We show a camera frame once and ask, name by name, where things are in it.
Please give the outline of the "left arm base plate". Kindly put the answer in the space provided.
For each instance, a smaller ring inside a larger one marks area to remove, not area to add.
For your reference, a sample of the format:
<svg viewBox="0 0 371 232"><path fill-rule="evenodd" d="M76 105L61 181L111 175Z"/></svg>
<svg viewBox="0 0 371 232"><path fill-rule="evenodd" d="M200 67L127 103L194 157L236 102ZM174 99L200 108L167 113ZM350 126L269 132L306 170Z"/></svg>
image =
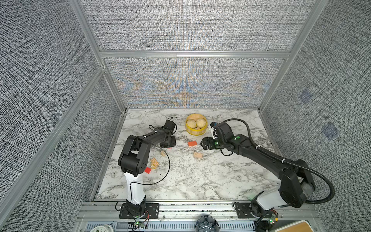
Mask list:
<svg viewBox="0 0 371 232"><path fill-rule="evenodd" d="M160 204L134 205L125 203L119 211L119 219L158 219Z"/></svg>

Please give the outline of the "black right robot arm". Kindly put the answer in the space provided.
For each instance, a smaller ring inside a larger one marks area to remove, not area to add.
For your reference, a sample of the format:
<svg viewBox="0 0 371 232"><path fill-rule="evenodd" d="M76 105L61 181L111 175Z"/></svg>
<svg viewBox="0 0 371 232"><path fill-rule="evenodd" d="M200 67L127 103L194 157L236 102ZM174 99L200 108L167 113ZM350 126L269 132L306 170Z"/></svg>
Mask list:
<svg viewBox="0 0 371 232"><path fill-rule="evenodd" d="M281 181L278 188L262 191L250 202L249 208L252 216L263 217L280 206L300 208L304 204L327 203L334 198L333 183L320 172L309 168L304 160L287 159L267 150L254 141L250 129L247 129L248 135L235 135L228 122L225 120L210 124L212 136L202 139L203 149L227 150L231 155L237 154L249 158L273 173ZM313 176L319 177L327 184L328 196L319 200L309 200L316 190Z"/></svg>

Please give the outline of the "orange wood block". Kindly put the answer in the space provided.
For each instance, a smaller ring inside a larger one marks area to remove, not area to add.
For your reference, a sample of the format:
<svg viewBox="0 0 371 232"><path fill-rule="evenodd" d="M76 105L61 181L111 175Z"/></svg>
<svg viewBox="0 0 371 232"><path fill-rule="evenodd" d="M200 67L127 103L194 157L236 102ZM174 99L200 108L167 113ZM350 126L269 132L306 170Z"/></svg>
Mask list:
<svg viewBox="0 0 371 232"><path fill-rule="evenodd" d="M188 144L189 147L197 146L197 142L196 141L190 141L187 144Z"/></svg>

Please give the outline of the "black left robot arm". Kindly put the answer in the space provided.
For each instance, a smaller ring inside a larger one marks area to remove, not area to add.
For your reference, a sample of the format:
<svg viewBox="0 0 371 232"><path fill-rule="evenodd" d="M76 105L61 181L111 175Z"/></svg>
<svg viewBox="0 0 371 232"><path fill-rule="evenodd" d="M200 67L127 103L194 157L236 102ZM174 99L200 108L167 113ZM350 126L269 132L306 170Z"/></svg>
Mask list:
<svg viewBox="0 0 371 232"><path fill-rule="evenodd" d="M118 166L125 175L128 189L124 209L135 218L143 216L146 211L143 172L147 168L151 148L156 146L164 151L176 146L174 134L177 124L173 119L168 118L163 126L153 128L148 134L130 135L121 151Z"/></svg>

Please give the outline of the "plain natural wood block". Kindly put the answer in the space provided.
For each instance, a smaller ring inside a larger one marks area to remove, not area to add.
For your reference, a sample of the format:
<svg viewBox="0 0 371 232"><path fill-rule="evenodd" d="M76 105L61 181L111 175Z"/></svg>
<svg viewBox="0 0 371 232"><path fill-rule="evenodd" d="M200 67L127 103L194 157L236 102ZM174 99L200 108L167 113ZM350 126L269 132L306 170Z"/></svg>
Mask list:
<svg viewBox="0 0 371 232"><path fill-rule="evenodd" d="M193 157L196 158L196 159L202 159L203 158L203 154L202 153L198 153L198 152L194 152L193 153Z"/></svg>

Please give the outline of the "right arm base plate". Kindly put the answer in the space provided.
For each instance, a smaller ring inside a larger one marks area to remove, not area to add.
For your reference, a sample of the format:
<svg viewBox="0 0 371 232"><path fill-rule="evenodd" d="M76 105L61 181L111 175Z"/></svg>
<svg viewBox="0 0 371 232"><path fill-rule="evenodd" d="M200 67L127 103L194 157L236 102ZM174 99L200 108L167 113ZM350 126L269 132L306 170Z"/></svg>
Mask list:
<svg viewBox="0 0 371 232"><path fill-rule="evenodd" d="M239 219L259 218L253 214L250 202L234 202L232 204Z"/></svg>

